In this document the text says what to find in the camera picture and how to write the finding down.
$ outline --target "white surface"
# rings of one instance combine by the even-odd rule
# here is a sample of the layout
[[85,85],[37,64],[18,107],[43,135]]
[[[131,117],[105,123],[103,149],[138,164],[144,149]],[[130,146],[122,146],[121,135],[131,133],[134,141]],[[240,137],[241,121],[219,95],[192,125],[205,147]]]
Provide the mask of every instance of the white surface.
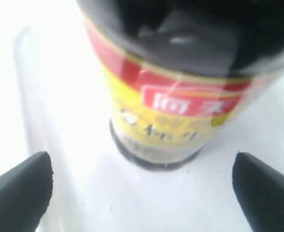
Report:
[[144,171],[117,152],[100,67],[76,7],[59,2],[33,17],[42,73],[24,80],[30,145],[12,60],[22,24],[0,32],[0,174],[48,150],[54,192],[40,232],[249,232],[232,190],[232,164],[238,151],[248,151],[284,173],[284,78],[214,135],[194,162],[171,173]]

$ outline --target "red logo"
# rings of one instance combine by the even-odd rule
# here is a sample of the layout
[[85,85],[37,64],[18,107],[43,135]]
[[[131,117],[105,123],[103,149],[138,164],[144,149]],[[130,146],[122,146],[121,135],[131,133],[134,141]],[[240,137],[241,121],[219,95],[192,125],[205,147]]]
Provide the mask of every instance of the red logo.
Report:
[[144,86],[144,105],[153,110],[179,116],[215,116],[229,113],[240,101],[241,95],[229,98],[192,96],[199,92],[190,88]]

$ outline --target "bottle label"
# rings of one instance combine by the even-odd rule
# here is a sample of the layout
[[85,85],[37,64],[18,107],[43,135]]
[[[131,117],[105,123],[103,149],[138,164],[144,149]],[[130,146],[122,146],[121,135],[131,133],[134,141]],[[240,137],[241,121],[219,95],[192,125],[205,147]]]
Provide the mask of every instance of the bottle label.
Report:
[[90,22],[87,30],[110,87],[115,133],[149,162],[178,162],[193,154],[279,75],[186,75],[128,54]]

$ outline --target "bottle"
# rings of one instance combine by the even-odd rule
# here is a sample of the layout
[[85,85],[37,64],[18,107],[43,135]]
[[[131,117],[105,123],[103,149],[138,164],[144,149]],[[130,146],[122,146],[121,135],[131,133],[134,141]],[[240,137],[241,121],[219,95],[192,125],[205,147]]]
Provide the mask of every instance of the bottle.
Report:
[[284,73],[284,0],[78,2],[108,80],[113,137],[146,168],[191,161]]

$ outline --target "bottle base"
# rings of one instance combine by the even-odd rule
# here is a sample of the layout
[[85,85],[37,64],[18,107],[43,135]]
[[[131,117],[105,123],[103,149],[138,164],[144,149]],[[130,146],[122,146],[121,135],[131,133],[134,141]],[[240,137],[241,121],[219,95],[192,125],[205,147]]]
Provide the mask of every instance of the bottle base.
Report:
[[157,163],[151,163],[148,162],[146,160],[143,160],[139,157],[137,157],[136,155],[134,155],[132,152],[128,151],[128,149],[122,144],[122,142],[120,141],[120,139],[117,137],[117,135],[115,134],[112,122],[109,122],[109,127],[110,127],[110,131],[112,134],[112,138],[115,141],[117,148],[119,150],[119,152],[130,162],[137,164],[138,166],[150,170],[150,171],[173,171],[176,169],[181,168],[182,166],[184,166],[187,163],[190,163],[191,161],[193,161],[197,155],[200,153],[200,151],[202,150],[202,148],[200,148],[199,150],[197,150],[196,152],[194,152],[191,156],[189,156],[188,158],[180,161],[180,162],[176,162],[176,163],[167,163],[167,164],[157,164]]

